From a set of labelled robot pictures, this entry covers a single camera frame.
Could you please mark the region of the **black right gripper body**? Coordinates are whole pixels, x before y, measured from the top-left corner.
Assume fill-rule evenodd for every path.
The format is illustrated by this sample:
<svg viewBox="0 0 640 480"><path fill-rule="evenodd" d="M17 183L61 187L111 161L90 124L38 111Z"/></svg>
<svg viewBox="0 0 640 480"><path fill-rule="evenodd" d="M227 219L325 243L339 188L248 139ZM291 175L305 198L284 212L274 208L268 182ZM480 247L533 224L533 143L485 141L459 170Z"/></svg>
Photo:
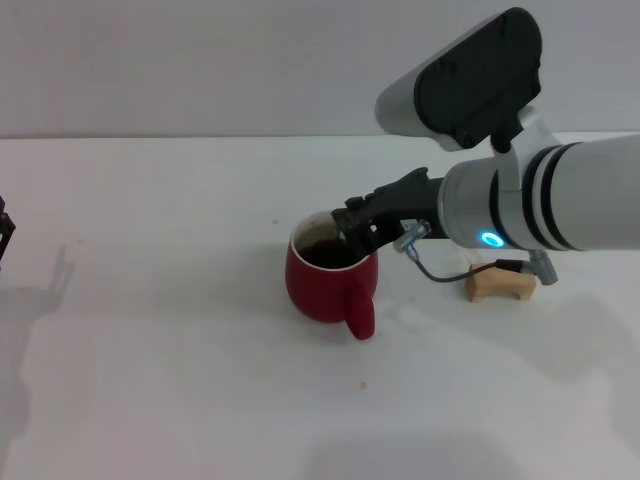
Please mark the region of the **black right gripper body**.
<svg viewBox="0 0 640 480"><path fill-rule="evenodd" d="M442 182L443 178L430 178L428 169L420 167L369 194L347 199L345 207L366 209L374 217L375 231L393 232L396 239L404 233L403 223L413 220L430 225L428 238L444 239L438 214Z"/></svg>

